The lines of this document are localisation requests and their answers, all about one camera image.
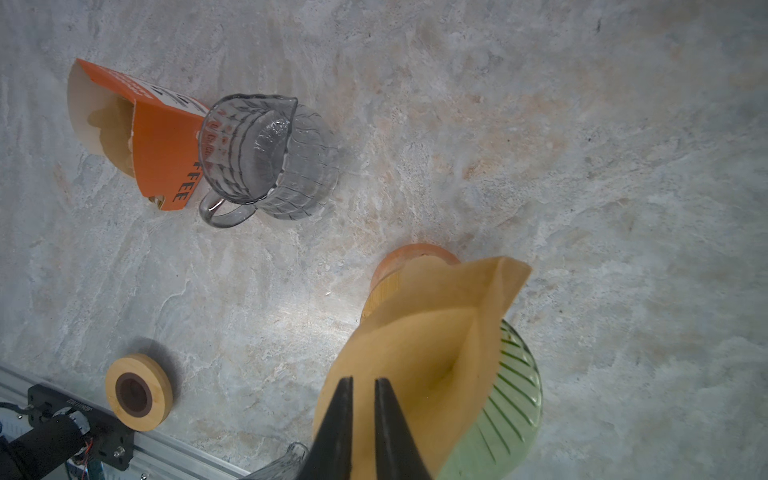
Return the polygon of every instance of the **open box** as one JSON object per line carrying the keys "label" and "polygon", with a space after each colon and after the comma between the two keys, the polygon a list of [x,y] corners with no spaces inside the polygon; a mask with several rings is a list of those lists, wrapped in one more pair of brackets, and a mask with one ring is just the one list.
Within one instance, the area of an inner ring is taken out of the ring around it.
{"label": "open box", "polygon": [[69,117],[78,139],[136,179],[160,210],[180,210],[202,175],[197,136],[208,108],[187,95],[77,59]]}

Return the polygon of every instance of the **green ribbed glass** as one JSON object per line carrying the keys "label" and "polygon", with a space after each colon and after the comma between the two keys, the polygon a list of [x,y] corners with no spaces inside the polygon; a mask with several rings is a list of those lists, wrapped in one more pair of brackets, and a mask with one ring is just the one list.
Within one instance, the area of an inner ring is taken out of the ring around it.
{"label": "green ribbed glass", "polygon": [[501,480],[520,465],[541,424],[541,377],[531,350],[502,320],[502,358],[482,412],[437,480]]}

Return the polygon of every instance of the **black cylinder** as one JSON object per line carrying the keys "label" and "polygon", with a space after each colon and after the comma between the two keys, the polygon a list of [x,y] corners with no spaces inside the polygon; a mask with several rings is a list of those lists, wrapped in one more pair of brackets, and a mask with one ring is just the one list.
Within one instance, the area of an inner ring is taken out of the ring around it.
{"label": "black cylinder", "polygon": [[40,480],[84,445],[83,435],[74,421],[57,415],[0,449],[0,477]]}

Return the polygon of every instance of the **glass pitcher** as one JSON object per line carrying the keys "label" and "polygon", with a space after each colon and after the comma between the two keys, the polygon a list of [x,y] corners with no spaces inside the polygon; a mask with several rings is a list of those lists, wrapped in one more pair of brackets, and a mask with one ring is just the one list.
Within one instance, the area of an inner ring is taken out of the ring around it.
{"label": "glass pitcher", "polygon": [[[315,111],[280,95],[219,100],[200,130],[200,164],[211,191],[200,215],[234,227],[257,209],[284,220],[317,212],[339,178],[333,133]],[[214,215],[225,200],[240,206]]]}

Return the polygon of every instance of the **glass object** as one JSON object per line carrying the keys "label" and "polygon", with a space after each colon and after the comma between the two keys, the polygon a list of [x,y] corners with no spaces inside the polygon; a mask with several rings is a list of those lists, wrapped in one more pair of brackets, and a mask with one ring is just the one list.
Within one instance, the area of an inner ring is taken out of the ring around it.
{"label": "glass object", "polygon": [[[200,164],[211,191],[209,225],[234,227],[257,209],[283,220],[318,211],[339,178],[333,133],[296,98],[235,94],[219,100],[200,130]],[[240,204],[214,215],[223,202]]]}
{"label": "glass object", "polygon": [[243,480],[294,480],[309,452],[303,443],[294,442],[288,445],[285,455],[243,477]]}
{"label": "glass object", "polygon": [[475,423],[454,447],[437,480],[500,480],[533,446],[541,425],[541,377],[531,350],[502,320],[496,382]]}

